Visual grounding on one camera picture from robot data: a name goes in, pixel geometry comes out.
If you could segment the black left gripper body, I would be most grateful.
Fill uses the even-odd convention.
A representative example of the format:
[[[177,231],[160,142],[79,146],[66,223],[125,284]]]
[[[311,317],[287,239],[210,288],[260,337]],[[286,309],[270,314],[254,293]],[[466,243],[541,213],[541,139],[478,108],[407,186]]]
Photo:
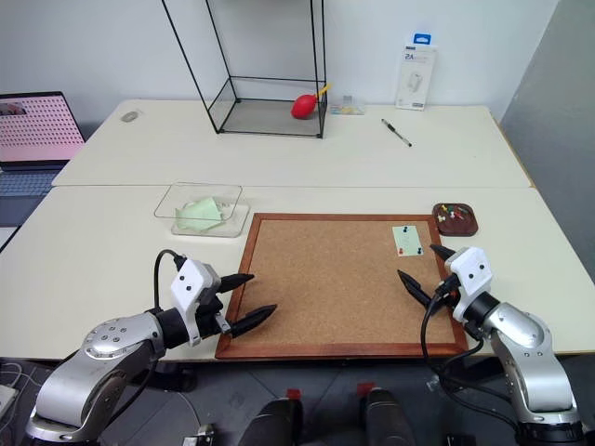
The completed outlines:
[[[227,334],[231,331],[231,324],[221,315],[223,304],[218,294],[231,290],[231,276],[224,276],[221,285],[210,297],[201,301],[196,310],[196,321],[201,337]]]

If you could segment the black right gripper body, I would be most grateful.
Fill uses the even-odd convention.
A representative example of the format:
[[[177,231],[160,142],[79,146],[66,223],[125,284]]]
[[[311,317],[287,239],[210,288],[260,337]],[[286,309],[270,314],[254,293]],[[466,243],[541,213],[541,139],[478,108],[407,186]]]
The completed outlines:
[[[460,280],[452,272],[438,284],[430,301],[429,310],[439,310],[442,306],[454,308],[460,299],[459,287]]]

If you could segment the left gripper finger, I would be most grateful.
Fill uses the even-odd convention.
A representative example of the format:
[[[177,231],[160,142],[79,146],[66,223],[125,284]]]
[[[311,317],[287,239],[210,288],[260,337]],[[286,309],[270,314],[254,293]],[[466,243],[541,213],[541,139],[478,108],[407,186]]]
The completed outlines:
[[[244,335],[245,333],[258,327],[260,324],[266,321],[276,309],[277,306],[275,304],[271,304],[256,308],[246,313],[242,319],[231,324],[231,337],[239,337],[240,335]]]
[[[254,274],[235,273],[220,278],[218,292],[220,294],[235,290],[255,278]]]

